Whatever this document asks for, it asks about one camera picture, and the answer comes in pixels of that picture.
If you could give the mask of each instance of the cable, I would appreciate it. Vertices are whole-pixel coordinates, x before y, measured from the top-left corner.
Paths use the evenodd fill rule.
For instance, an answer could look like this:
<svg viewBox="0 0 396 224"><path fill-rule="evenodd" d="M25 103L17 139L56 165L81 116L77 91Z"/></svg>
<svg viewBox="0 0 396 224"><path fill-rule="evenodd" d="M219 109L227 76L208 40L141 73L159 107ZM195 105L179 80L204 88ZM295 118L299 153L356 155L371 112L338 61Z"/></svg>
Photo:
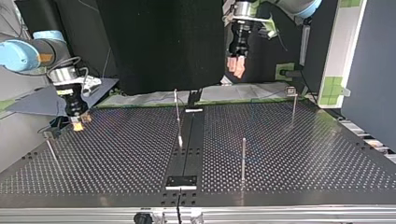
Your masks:
<svg viewBox="0 0 396 224"><path fill-rule="evenodd" d="M286 46L283 44L283 40L282 40L282 37L280 36L280 31L279 30L277 30L277 37L279 38L279 42L280 42L280 45L282 45L282 48L283 48L283 50L285 50L286 52L288 52L289 50L286 48Z"/></svg>
<svg viewBox="0 0 396 224"><path fill-rule="evenodd" d="M311 93L312 98L314 98L315 103L318 105L318 99L314 96L314 93L311 91L311 88L308 86L308 82L305 79L303 70L300 71L301 77L303 78L305 86L308 88L309 93Z"/></svg>
<svg viewBox="0 0 396 224"><path fill-rule="evenodd" d="M51 73L53 70L55 70L56 68L58 68L58 67L61 66L61 65L64 65L65 63L73 62L73 65L76 65L76 64L79 63L80 61L81 61L81 57L73 57L73 58L69 58L69 59L63 60L63 61L61 61L61 62L55 64L54 66L52 66L51 69L47 71L47 76L50 77L50 73Z"/></svg>
<svg viewBox="0 0 396 224"><path fill-rule="evenodd" d="M82 67L78 70L85 70L84 80L82 81L82 91L84 91L85 81L87 80L87 76L90 73L90 69L88 69L88 67Z"/></svg>
<svg viewBox="0 0 396 224"><path fill-rule="evenodd" d="M93 11L96 11L97 13L100 13L99 10L98 10L97 8L92 7L92 6L90 6L90 5L86 4L86 3L84 3L82 0L78 0L78 1L79 1L82 5L84 5L84 6L88 7L88 8L90 8L90 9L92 9ZM103 67L103 70L102 70L102 79L105 77L105 72L106 72L106 69L107 69L108 60L110 59L110 52L111 52L111 47L108 48L105 66Z"/></svg>
<svg viewBox="0 0 396 224"><path fill-rule="evenodd" d="M107 69L108 60L110 59L110 52L111 52L111 48L108 48L106 62L105 62L105 67L103 68L103 72L102 72L102 79L105 77L105 72L106 72L106 69Z"/></svg>
<svg viewBox="0 0 396 224"><path fill-rule="evenodd" d="M55 117L58 117L58 114L59 114L59 101L56 102L56 115L55 115ZM45 130L45 129L47 129L48 127L52 126L52 124L55 123L56 119L57 119L57 118L53 119L53 120L49 123L49 125L40 128L40 129L37 131L37 133L43 133L42 131Z"/></svg>
<svg viewBox="0 0 396 224"><path fill-rule="evenodd" d="M88 5L88 4L86 4L85 2L83 2L82 0L78 0L82 5L84 5L84 6L86 6L86 7L88 7L88 8L90 8L90 9L92 9L92 10L94 10L94 11L96 11L96 12L99 12L99 10L97 9L97 8L95 8L95 7L92 7L92 6L90 6L90 5Z"/></svg>

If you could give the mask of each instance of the green square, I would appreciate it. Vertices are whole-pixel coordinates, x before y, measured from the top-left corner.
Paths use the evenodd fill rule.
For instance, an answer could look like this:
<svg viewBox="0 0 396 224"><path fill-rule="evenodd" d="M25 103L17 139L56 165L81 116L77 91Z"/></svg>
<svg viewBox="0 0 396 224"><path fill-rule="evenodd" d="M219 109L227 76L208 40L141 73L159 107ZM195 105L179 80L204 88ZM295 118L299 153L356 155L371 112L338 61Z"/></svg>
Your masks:
<svg viewBox="0 0 396 224"><path fill-rule="evenodd" d="M329 103L328 105L336 105L338 100L338 96L332 96L329 98Z"/></svg>
<svg viewBox="0 0 396 224"><path fill-rule="evenodd" d="M330 99L329 97L321 97L319 104L320 105L328 105L329 104L329 99Z"/></svg>
<svg viewBox="0 0 396 224"><path fill-rule="evenodd" d="M0 112L4 111L7 107L10 105L13 105L15 103L15 100L5 100L5 101L0 101Z"/></svg>
<svg viewBox="0 0 396 224"><path fill-rule="evenodd" d="M343 78L342 78L342 77L335 77L332 84L333 84L334 86L338 86L338 85L341 85L341 82L342 82L342 81L343 81Z"/></svg>
<svg viewBox="0 0 396 224"><path fill-rule="evenodd" d="M334 77L325 77L324 78L324 86L325 87L332 86L333 82L334 82Z"/></svg>
<svg viewBox="0 0 396 224"><path fill-rule="evenodd" d="M325 86L323 88L322 97L323 96L331 96L332 95L332 86Z"/></svg>
<svg viewBox="0 0 396 224"><path fill-rule="evenodd" d="M339 96L343 92L343 88L341 86L332 86L332 96Z"/></svg>
<svg viewBox="0 0 396 224"><path fill-rule="evenodd" d="M361 0L341 0L340 7L358 7L361 5Z"/></svg>
<svg viewBox="0 0 396 224"><path fill-rule="evenodd" d="M285 77L280 75L281 70L294 71L294 63L282 63L276 65L275 80L293 81L292 77Z"/></svg>

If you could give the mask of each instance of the black backdrop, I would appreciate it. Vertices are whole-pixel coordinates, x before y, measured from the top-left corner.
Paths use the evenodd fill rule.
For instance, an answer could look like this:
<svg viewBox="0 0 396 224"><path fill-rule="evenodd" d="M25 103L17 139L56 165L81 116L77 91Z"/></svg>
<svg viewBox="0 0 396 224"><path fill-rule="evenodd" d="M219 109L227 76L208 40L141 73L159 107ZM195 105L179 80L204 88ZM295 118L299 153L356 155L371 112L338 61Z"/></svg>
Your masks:
<svg viewBox="0 0 396 224"><path fill-rule="evenodd" d="M97 0L127 94L193 90L224 75L221 0Z"/></svg>

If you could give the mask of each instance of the vertical metal post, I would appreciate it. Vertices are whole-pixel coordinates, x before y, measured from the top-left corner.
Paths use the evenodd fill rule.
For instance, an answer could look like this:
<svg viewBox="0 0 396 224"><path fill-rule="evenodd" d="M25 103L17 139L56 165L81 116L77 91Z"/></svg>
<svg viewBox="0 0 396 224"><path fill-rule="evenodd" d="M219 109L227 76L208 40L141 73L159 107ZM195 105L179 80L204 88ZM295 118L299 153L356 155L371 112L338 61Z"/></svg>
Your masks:
<svg viewBox="0 0 396 224"><path fill-rule="evenodd" d="M47 138L46 143L49 146L50 154L52 155L53 159L55 160L56 165L58 166L59 172L61 172L61 175L63 175L64 173L62 172L61 164L59 164L59 162L58 162L58 158L56 157L55 151L53 150L53 147L52 147L52 144L50 143L49 138Z"/></svg>
<svg viewBox="0 0 396 224"><path fill-rule="evenodd" d="M49 151L50 151L50 154L52 155L53 159L58 161L58 158L56 158L55 151L53 150L52 145L50 144L50 140L48 138L46 140L46 143L49 146Z"/></svg>
<svg viewBox="0 0 396 224"><path fill-rule="evenodd" d="M181 137L181 125L180 125L180 114L178 112L178 96L177 96L177 90L174 91L175 95L175 104L176 104L176 113L177 113L177 126L178 126L178 145L180 148L183 147L183 138Z"/></svg>
<svg viewBox="0 0 396 224"><path fill-rule="evenodd" d="M247 139L242 139L242 189L245 188L245 167L246 167Z"/></svg>
<svg viewBox="0 0 396 224"><path fill-rule="evenodd" d="M298 94L295 94L295 95L294 95L293 115L292 115L292 122L293 122L293 123L294 123L294 116L295 116L295 114L296 114L297 96L298 96Z"/></svg>

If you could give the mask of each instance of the perforated metal table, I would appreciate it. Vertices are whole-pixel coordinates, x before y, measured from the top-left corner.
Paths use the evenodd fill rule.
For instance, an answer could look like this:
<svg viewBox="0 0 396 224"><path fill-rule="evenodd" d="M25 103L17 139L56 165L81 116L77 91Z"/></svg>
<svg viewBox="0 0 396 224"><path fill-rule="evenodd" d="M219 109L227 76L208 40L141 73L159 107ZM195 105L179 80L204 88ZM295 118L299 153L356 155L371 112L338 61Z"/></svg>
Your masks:
<svg viewBox="0 0 396 224"><path fill-rule="evenodd" d="M43 145L0 174L0 223L20 208L261 214L335 205L343 207L336 209L343 211L339 216L348 214L346 207L359 207L396 221L395 164L322 110L300 102L293 118L291 102L203 109L182 114L183 148L177 146L173 107L93 110L84 132L66 132L54 142L57 160ZM165 190L168 176L191 175L197 190Z"/></svg>

